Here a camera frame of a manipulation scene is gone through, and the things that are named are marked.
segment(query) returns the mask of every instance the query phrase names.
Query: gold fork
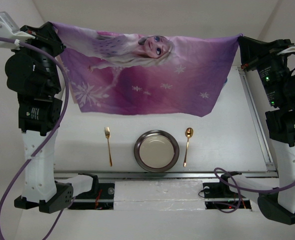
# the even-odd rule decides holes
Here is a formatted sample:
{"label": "gold fork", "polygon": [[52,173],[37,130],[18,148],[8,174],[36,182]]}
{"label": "gold fork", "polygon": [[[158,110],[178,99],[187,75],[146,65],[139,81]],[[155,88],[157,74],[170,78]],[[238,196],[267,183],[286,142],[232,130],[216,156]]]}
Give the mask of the gold fork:
{"label": "gold fork", "polygon": [[112,167],[112,157],[111,157],[110,141],[109,141],[109,138],[110,138],[110,129],[109,129],[108,126],[104,128],[104,132],[105,132],[105,137],[107,139],[107,145],[108,145],[109,165]]}

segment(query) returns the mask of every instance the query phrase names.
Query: screw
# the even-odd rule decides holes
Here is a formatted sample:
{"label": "screw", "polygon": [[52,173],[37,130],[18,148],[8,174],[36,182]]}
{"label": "screw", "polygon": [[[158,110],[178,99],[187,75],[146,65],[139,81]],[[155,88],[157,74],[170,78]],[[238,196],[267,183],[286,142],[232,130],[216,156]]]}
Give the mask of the screw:
{"label": "screw", "polygon": [[110,187],[108,190],[107,190],[107,193],[112,195],[114,194],[114,188],[113,187]]}
{"label": "screw", "polygon": [[205,194],[209,194],[210,193],[210,187],[209,186],[205,186],[203,188],[203,191],[204,191]]}

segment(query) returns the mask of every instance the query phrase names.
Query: gold spoon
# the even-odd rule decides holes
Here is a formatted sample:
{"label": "gold spoon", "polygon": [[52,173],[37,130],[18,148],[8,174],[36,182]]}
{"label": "gold spoon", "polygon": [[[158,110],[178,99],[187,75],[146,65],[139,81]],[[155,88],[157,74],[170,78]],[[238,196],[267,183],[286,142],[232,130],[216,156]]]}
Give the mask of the gold spoon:
{"label": "gold spoon", "polygon": [[189,139],[192,138],[192,136],[193,136],[193,128],[192,127],[188,127],[186,129],[185,136],[187,137],[187,143],[186,143],[186,150],[185,150],[183,167],[187,166],[187,154],[188,154],[188,148],[189,148]]}

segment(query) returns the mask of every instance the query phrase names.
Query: plate center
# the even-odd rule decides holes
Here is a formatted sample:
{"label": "plate center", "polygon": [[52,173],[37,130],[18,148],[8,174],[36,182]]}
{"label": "plate center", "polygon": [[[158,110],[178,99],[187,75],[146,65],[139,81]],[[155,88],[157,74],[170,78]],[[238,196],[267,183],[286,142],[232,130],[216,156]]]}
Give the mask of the plate center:
{"label": "plate center", "polygon": [[169,139],[161,135],[149,136],[141,144],[139,155],[147,166],[160,169],[168,165],[174,156]]}

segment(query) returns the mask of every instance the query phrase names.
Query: white cable tie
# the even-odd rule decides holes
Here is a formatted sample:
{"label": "white cable tie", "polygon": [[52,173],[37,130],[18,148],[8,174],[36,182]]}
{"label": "white cable tie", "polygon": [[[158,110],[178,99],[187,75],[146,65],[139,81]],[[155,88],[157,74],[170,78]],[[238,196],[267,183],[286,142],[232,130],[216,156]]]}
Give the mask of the white cable tie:
{"label": "white cable tie", "polygon": [[17,47],[19,47],[19,46],[20,46],[20,40],[18,40],[18,39],[15,39],[15,42],[14,42],[14,44],[15,44]]}

